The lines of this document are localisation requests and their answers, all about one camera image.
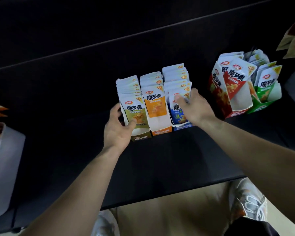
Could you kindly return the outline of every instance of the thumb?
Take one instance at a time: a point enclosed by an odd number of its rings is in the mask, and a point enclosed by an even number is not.
[[[175,95],[175,100],[177,101],[179,106],[182,108],[182,110],[187,106],[187,103],[186,103],[185,99],[181,95],[176,94]]]
[[[131,119],[131,121],[129,122],[129,124],[126,126],[127,129],[133,131],[134,128],[137,125],[137,120],[135,118]]]

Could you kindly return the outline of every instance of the dark table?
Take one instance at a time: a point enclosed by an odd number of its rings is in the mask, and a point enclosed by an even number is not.
[[[282,105],[288,106],[279,118]],[[54,134],[28,136],[16,186],[15,208],[0,216],[0,232],[27,226],[101,151],[108,112],[70,119]],[[295,149],[295,103],[285,95],[265,110],[228,123]],[[201,129],[191,127],[131,142],[113,172],[102,209],[233,180],[244,174]]]

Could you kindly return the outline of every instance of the forearm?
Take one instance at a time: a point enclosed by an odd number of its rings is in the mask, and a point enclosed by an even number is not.
[[[295,222],[295,151],[212,118],[200,124],[259,190]]]
[[[22,236],[89,236],[119,155],[104,149]]]

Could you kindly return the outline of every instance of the hand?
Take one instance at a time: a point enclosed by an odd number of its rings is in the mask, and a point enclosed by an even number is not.
[[[137,120],[132,119],[126,127],[122,126],[118,120],[121,115],[121,112],[118,111],[119,108],[120,103],[117,103],[110,110],[109,120],[104,129],[104,149],[113,147],[121,154],[130,142]]]
[[[194,125],[202,128],[206,120],[215,119],[215,114],[196,88],[191,90],[191,98],[189,104],[185,102],[185,99],[181,95],[176,95],[175,99],[179,106],[182,108],[186,119]]]

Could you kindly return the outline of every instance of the person's left hand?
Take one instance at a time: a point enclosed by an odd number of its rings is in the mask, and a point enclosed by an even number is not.
[[[121,154],[130,142],[137,120],[132,119],[126,127],[122,126],[118,120],[121,115],[121,112],[118,111],[119,108],[120,103],[117,103],[110,110],[109,120],[104,129],[104,148],[113,147]]]

